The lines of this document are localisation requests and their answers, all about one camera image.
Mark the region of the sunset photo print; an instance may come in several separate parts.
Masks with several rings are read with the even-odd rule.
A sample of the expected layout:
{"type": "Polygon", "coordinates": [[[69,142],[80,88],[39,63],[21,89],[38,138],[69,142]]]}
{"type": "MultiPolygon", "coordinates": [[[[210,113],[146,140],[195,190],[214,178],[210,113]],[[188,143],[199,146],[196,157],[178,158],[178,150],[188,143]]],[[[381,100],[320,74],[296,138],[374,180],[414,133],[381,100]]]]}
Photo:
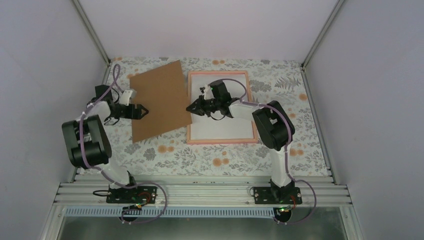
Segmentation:
{"type": "MultiPolygon", "coordinates": [[[[246,88],[247,95],[243,99],[248,102],[252,100],[246,71],[190,71],[187,78],[190,101],[194,102],[202,94],[201,87],[219,79],[236,80],[224,82],[231,97],[239,98],[246,88]]],[[[256,126],[251,121],[223,117],[219,111],[212,113],[211,117],[192,114],[191,118],[192,124],[187,127],[188,144],[240,144],[258,141],[256,126]]]]}

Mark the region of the brown cardboard backing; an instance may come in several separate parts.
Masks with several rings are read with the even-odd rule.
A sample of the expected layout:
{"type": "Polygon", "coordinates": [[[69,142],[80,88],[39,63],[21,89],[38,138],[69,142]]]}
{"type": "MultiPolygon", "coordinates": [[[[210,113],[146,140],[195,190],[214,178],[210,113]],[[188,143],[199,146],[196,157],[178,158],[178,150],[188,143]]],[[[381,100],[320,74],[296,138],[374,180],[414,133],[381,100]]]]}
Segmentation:
{"type": "Polygon", "coordinates": [[[179,60],[132,76],[129,86],[136,90],[132,102],[148,110],[142,119],[131,122],[134,143],[192,123],[191,114],[186,111],[190,98],[179,60]]]}

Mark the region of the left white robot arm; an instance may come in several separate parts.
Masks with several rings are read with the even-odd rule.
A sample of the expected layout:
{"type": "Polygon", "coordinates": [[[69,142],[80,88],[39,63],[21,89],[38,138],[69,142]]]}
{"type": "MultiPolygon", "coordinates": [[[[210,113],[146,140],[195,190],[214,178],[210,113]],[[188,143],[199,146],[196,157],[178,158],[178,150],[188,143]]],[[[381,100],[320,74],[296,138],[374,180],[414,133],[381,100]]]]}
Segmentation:
{"type": "Polygon", "coordinates": [[[140,120],[149,110],[141,104],[132,103],[137,92],[128,89],[114,99],[114,87],[98,85],[96,96],[87,104],[86,110],[74,120],[62,124],[66,151],[74,167],[96,170],[109,182],[109,187],[119,189],[119,196],[131,203],[139,197],[139,188],[131,173],[112,159],[113,151],[105,123],[111,119],[140,120]]]}

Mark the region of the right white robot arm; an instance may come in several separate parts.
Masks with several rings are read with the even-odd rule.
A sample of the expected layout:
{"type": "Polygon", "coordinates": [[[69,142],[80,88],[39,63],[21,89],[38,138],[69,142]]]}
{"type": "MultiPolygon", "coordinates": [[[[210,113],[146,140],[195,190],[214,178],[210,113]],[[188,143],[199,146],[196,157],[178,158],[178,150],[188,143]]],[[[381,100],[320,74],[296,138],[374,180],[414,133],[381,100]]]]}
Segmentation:
{"type": "Polygon", "coordinates": [[[252,121],[260,140],[270,150],[271,198],[282,204],[295,189],[295,179],[289,167],[289,151],[295,127],[278,101],[264,104],[246,101],[243,95],[232,97],[226,81],[227,78],[221,78],[201,87],[201,95],[188,105],[186,111],[208,118],[218,111],[223,117],[252,121]]]}

